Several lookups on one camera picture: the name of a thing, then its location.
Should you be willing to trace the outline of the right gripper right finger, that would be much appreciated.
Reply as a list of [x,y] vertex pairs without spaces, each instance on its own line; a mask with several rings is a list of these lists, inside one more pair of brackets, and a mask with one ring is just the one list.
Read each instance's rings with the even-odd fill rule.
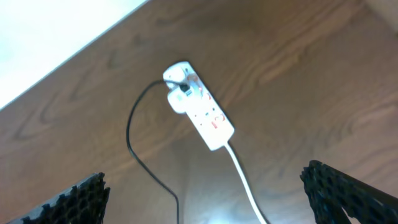
[[316,223],[397,223],[397,198],[320,161],[300,174]]

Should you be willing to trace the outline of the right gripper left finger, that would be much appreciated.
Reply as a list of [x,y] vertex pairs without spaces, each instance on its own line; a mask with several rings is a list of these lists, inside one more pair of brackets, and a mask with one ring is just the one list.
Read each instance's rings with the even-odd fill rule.
[[104,177],[94,173],[11,223],[103,224],[110,193]]

